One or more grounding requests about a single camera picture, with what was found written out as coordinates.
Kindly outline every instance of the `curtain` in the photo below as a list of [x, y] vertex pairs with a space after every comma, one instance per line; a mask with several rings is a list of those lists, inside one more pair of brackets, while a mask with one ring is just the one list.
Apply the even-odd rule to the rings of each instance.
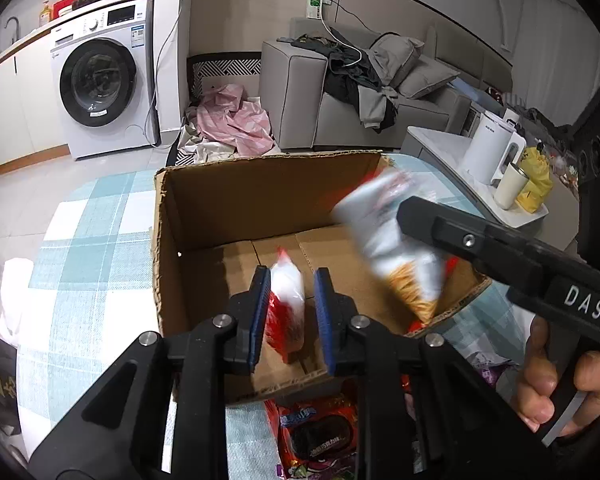
[[556, 126], [573, 124], [600, 86], [600, 34], [558, 0], [523, 0], [513, 91]]

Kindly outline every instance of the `tile floor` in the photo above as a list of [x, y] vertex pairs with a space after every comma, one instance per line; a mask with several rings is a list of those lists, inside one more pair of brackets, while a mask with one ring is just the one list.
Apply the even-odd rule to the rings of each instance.
[[141, 148], [74, 161], [63, 156], [0, 176], [0, 278], [11, 258], [35, 262], [58, 204], [101, 176], [162, 168], [168, 150]]

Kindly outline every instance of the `human hand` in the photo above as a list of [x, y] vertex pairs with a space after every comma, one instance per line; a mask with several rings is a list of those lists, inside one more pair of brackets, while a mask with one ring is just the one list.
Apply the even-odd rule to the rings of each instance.
[[[526, 342], [525, 365], [518, 378], [518, 390], [512, 399], [514, 409], [534, 433], [554, 415], [554, 404], [549, 396], [558, 383], [558, 374], [544, 351], [548, 335], [547, 322], [536, 316]], [[588, 394], [560, 436], [577, 433], [600, 416], [600, 352], [586, 352], [580, 357], [573, 382], [577, 389]]]

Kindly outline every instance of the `white kettle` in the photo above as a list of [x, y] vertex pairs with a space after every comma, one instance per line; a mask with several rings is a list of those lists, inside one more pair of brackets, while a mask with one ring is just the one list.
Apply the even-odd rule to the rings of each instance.
[[516, 133], [512, 120], [507, 122], [491, 112], [484, 112], [459, 168], [489, 186], [494, 180], [502, 179], [500, 167], [507, 155], [511, 152], [511, 162], [517, 163], [525, 147], [525, 139]]

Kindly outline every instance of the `sink faucet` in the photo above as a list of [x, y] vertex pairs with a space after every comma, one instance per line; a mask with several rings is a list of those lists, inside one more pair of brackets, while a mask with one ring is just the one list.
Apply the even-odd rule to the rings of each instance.
[[[18, 18], [16, 18], [16, 16], [11, 16], [8, 20], [7, 23], [4, 24], [4, 28], [7, 28], [7, 26], [9, 25], [9, 22], [11, 20], [16, 20], [16, 41], [18, 41], [20, 39], [20, 20]], [[11, 44], [15, 43], [15, 41], [13, 41], [13, 37], [11, 38]]]

